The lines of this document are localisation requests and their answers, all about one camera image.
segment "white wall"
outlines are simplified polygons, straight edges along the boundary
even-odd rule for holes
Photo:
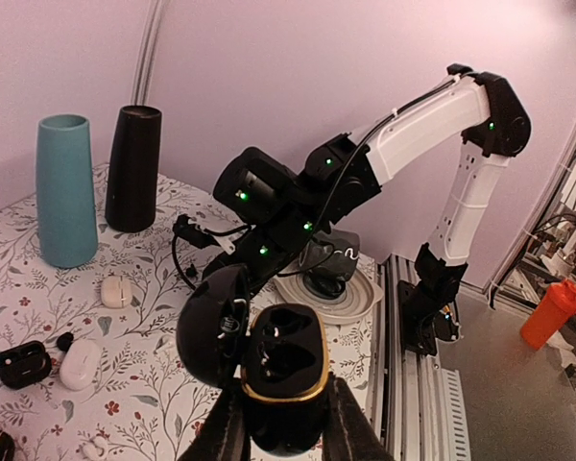
[[[108,151],[132,79],[147,0],[0,0],[0,208],[34,192],[36,125],[90,119],[95,162]]]
[[[576,1],[174,1],[150,100],[165,116],[161,169],[211,190],[231,158],[257,145],[299,170],[317,145],[422,94],[455,61],[506,76],[534,126],[473,244],[466,278],[483,285],[576,120]],[[417,160],[340,226],[379,259],[414,258],[458,148],[457,138]]]

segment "table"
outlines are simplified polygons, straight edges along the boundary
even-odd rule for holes
[[[171,260],[171,227],[180,213],[195,216],[218,231],[239,224],[227,208],[195,187],[159,177],[156,222],[141,233],[108,227],[104,203],[108,166],[94,169],[99,246],[84,266],[63,270],[39,257],[36,200],[29,197],[0,211],[0,351],[30,340],[42,341],[52,357],[52,374],[13,391],[0,382],[0,427],[14,438],[15,459],[84,459],[80,446],[101,435],[109,459],[174,460],[201,429],[219,395],[181,366],[177,351],[155,352],[164,334],[173,334],[189,289]],[[180,243],[180,259],[199,271],[218,253]],[[375,264],[361,255],[359,268],[373,278]],[[134,300],[125,309],[107,309],[99,288],[108,275],[132,281]],[[251,318],[281,303],[272,282],[252,301]],[[333,371],[345,378],[361,407],[369,390],[373,312],[360,322],[326,328]],[[56,338],[72,331],[102,348],[94,383],[81,392],[60,383],[63,353]],[[321,459],[318,444],[293,459]],[[274,457],[252,446],[252,459]]]

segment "white earbud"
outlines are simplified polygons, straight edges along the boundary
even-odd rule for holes
[[[171,352],[175,348],[175,337],[171,336],[170,334],[163,334],[160,337],[159,346],[154,351],[155,355],[158,355],[161,352]]]
[[[97,436],[91,442],[83,444],[82,453],[89,461],[104,461],[108,455],[108,442],[105,437]]]

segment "black earbuds case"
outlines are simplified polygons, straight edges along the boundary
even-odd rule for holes
[[[222,389],[240,365],[249,435],[275,455],[300,454],[316,444],[327,418],[324,324],[312,308],[282,303],[263,309],[247,335],[247,280],[244,265],[204,279],[178,320],[181,361],[192,376]]]
[[[51,373],[51,357],[40,341],[0,352],[0,380],[11,389],[42,381]]]

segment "black cable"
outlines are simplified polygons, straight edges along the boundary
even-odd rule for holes
[[[190,289],[196,290],[196,285],[190,281],[190,279],[187,277],[187,275],[181,269],[180,260],[177,257],[177,240],[178,240],[178,238],[179,238],[179,236],[175,234],[175,235],[173,235],[173,240],[171,241],[171,253],[173,254],[173,263],[175,264],[175,267],[177,268],[178,274],[183,279],[183,281],[185,281],[185,284],[188,285],[188,287],[190,287]]]
[[[289,273],[287,273],[287,274],[279,273],[279,274],[276,275],[276,277],[292,277],[292,276],[297,276],[297,275],[299,275],[299,274],[304,274],[305,272],[311,271],[312,269],[315,269],[316,267],[320,266],[321,264],[326,263],[329,259],[332,258],[333,255],[335,255],[335,245],[333,245],[332,243],[327,243],[326,246],[327,246],[327,247],[331,247],[330,254],[329,254],[329,255],[326,255],[326,257],[323,258],[321,261],[317,262],[316,264],[314,264],[314,265],[312,265],[312,266],[310,266],[310,267],[307,267],[307,268],[305,268],[305,269],[299,269],[298,271],[295,271],[295,272],[289,272]]]
[[[356,147],[354,148],[354,150],[352,151],[352,153],[348,157],[348,160],[346,161],[346,163],[344,163],[344,167],[339,172],[339,175],[337,176],[337,178],[335,179],[335,182],[333,183],[332,187],[330,188],[330,191],[328,192],[328,196],[326,197],[326,201],[324,202],[323,208],[322,208],[321,212],[318,214],[318,219],[316,220],[316,223],[313,225],[313,227],[311,229],[311,234],[310,234],[309,238],[305,241],[304,245],[306,245],[309,242],[309,240],[311,240],[314,233],[316,233],[316,231],[318,230],[320,223],[324,219],[324,214],[326,213],[326,210],[328,209],[328,206],[330,205],[330,201],[333,198],[333,195],[335,194],[335,191],[337,190],[339,183],[344,178],[344,175],[346,174],[350,164],[354,161],[354,159],[361,152],[361,150],[367,145],[367,142],[369,142],[369,140],[379,131],[379,129],[382,128],[387,123],[389,123],[390,121],[392,121],[393,119],[395,119],[397,115],[400,115],[403,112],[405,112],[406,110],[415,106],[416,104],[419,104],[422,101],[424,101],[424,100],[426,100],[432,96],[435,96],[436,94],[438,94],[438,93],[444,91],[445,89],[453,86],[455,83],[456,82],[453,79],[453,80],[449,80],[449,81],[447,81],[441,85],[436,86],[435,88],[431,89],[427,93],[424,93],[423,95],[419,96],[415,100],[410,101],[409,103],[405,104],[404,106],[399,108],[396,112],[393,112],[390,115],[388,115],[387,117],[383,118],[382,121],[375,124],[375,126],[371,130],[369,130],[369,132],[367,134],[365,134],[363,139],[361,139],[361,141],[356,145]],[[269,276],[269,279],[272,279],[277,274],[279,274],[279,271],[281,271],[282,269],[283,269],[283,267],[276,268],[271,273],[271,275]]]
[[[574,155],[572,155],[572,159],[570,161],[570,165],[573,163],[573,161],[576,159],[576,151],[574,153]],[[546,219],[543,223],[541,223],[539,226],[537,226],[534,229],[533,234],[535,236],[537,236],[538,234],[542,233],[542,232],[546,232],[552,228],[555,228],[557,226],[559,226],[562,222],[568,222],[568,223],[572,223],[574,226],[576,225],[575,221],[572,221],[570,219],[564,219],[564,217],[571,217],[573,219],[576,218],[576,216],[572,213],[560,213],[560,214],[556,214],[554,216],[549,217],[548,219]],[[553,220],[555,219],[559,219],[559,221],[557,223],[552,223]],[[508,267],[508,269],[506,269],[506,271],[503,273],[503,275],[501,276],[501,279],[499,279],[499,284],[501,285],[504,280],[506,279],[506,277],[508,277],[512,271],[514,271],[514,269],[516,268],[516,266],[518,265],[518,263],[525,257],[525,255],[527,254],[528,250],[529,250],[529,242],[531,241],[531,236],[527,239],[527,241],[523,244],[522,248],[520,249],[520,251],[518,252],[518,254],[516,255],[516,257],[513,259],[512,264],[510,264],[510,266]],[[491,297],[489,299],[489,307],[494,308],[493,304],[494,304],[494,298],[497,294],[497,292],[499,291],[499,286],[495,286],[493,288],[493,290],[491,290]]]
[[[252,226],[250,226],[249,224],[244,224],[243,226],[239,226],[238,228],[234,228],[231,230],[224,230],[221,232],[217,232],[215,230],[205,229],[204,232],[208,233],[209,235],[213,235],[215,237],[227,237],[240,231],[249,231],[251,228]]]

